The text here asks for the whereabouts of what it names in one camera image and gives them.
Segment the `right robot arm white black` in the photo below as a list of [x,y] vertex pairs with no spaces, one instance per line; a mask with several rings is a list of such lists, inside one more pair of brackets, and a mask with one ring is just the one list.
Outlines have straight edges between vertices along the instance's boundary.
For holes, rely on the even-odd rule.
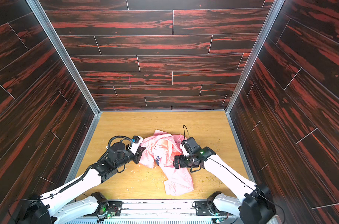
[[212,149],[200,147],[192,137],[182,141],[181,146],[185,153],[174,157],[173,165],[176,169],[189,168],[191,173],[204,169],[217,177],[237,197],[231,199],[220,191],[211,194],[206,206],[212,215],[227,213],[240,218],[244,224],[266,224],[276,215],[273,195],[266,185],[257,185],[243,177]]

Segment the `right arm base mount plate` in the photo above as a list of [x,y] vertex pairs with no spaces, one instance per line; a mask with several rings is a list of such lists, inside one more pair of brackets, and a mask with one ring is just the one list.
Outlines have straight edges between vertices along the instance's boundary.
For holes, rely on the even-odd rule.
[[211,212],[205,200],[194,201],[192,208],[197,216],[232,216],[232,214],[227,212]]

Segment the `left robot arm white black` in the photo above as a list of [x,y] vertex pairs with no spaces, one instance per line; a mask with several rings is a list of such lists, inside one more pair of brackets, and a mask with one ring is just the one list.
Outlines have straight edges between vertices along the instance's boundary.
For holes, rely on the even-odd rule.
[[84,192],[104,183],[119,168],[133,161],[138,164],[144,147],[143,139],[134,136],[130,144],[123,142],[109,143],[106,152],[98,161],[85,170],[84,174],[74,180],[34,199],[21,199],[19,212],[14,219],[16,224],[65,224],[78,217],[90,214],[104,216],[107,213],[107,199],[95,192],[80,201],[73,200]]

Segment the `pink hooded jacket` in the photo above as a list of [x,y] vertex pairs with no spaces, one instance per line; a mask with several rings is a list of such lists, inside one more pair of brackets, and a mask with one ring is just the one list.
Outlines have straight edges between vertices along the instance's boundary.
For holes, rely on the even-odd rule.
[[176,169],[174,157],[183,154],[181,142],[186,140],[182,134],[170,134],[155,130],[154,134],[145,138],[141,143],[145,147],[140,164],[153,169],[156,165],[161,168],[167,180],[164,188],[167,195],[181,196],[194,190],[191,174],[186,168]]

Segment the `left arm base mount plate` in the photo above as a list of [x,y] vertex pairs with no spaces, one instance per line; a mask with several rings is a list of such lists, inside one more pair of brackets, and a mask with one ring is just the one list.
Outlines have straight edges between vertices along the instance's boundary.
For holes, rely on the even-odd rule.
[[101,203],[100,206],[95,210],[95,212],[85,215],[85,217],[119,217],[121,215],[122,206],[122,201],[108,201],[107,204]]

